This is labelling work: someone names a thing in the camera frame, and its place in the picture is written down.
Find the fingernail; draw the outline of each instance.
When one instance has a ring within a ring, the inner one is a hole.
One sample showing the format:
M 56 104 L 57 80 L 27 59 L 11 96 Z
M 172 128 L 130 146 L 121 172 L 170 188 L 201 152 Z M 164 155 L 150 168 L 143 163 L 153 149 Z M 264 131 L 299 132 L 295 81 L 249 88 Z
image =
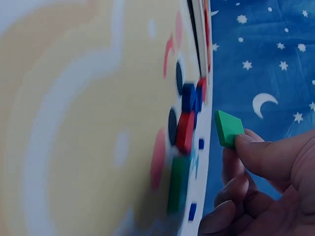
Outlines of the fingernail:
M 243 143 L 256 142 L 255 139 L 253 139 L 251 136 L 248 136 L 247 134 L 240 134 L 239 137 L 240 137 L 241 142 Z

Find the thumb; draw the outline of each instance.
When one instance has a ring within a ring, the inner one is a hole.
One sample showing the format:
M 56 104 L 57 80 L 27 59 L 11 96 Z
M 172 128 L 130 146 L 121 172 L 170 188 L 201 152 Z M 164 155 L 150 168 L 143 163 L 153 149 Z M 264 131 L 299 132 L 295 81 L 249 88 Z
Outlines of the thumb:
M 279 181 L 291 180 L 291 173 L 301 168 L 299 160 L 314 145 L 313 130 L 276 142 L 255 142 L 246 134 L 238 135 L 235 139 L 238 156 L 250 172 Z

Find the pink shape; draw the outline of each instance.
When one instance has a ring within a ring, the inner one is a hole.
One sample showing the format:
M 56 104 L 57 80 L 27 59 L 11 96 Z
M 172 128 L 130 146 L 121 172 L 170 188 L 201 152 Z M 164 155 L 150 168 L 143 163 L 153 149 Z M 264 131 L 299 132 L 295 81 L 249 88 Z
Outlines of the pink shape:
M 153 156 L 151 162 L 150 178 L 151 188 L 158 189 L 162 178 L 165 163 L 165 131 L 160 129 L 154 143 Z
M 163 65 L 163 76 L 166 79 L 166 71 L 167 71 L 167 57 L 169 51 L 172 49 L 172 53 L 174 55 L 174 42 L 173 42 L 173 35 L 171 34 L 169 40 L 166 43 L 165 47 L 165 55 L 164 55 L 164 65 Z
M 178 11 L 176 15 L 176 46 L 179 49 L 182 45 L 182 32 L 183 32 L 183 22 L 181 13 Z

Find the green foam block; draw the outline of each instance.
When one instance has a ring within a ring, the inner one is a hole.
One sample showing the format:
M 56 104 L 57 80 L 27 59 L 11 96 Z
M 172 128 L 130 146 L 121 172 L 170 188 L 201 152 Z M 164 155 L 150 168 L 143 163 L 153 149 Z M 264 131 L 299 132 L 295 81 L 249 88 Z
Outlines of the green foam block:
M 244 134 L 241 119 L 223 111 L 215 111 L 215 122 L 217 126 L 220 145 L 235 149 L 235 138 Z
M 172 162 L 171 181 L 168 193 L 167 213 L 178 213 L 185 209 L 190 159 L 175 157 Z

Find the crescent moon print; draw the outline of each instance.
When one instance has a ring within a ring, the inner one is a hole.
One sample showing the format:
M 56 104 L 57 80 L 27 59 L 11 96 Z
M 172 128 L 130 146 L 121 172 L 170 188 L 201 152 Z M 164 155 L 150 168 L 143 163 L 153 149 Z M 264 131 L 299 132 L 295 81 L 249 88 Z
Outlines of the crescent moon print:
M 256 115 L 261 119 L 263 119 L 263 115 L 261 113 L 261 106 L 265 102 L 273 102 L 278 105 L 278 101 L 271 94 L 268 94 L 268 93 L 257 94 L 252 100 L 252 108 L 254 109 L 254 112 L 256 113 Z
M 211 16 L 216 15 L 218 12 L 219 12 L 219 10 L 218 10 L 218 11 L 212 11 L 212 12 L 211 12 Z

